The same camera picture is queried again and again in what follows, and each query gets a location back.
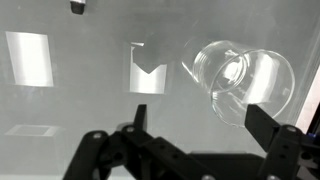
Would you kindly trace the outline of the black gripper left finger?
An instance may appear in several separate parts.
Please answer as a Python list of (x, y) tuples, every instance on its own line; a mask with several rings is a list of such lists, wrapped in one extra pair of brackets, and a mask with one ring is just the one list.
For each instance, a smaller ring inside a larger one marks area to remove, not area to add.
[(139, 104), (134, 117), (133, 126), (140, 130), (147, 129), (147, 105)]

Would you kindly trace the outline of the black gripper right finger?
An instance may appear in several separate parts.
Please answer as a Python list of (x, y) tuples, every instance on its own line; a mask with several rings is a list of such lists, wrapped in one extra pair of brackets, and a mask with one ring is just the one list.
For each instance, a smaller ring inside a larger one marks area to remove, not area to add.
[(245, 116), (245, 128), (261, 148), (267, 152), (280, 128), (280, 124), (258, 105), (249, 104)]

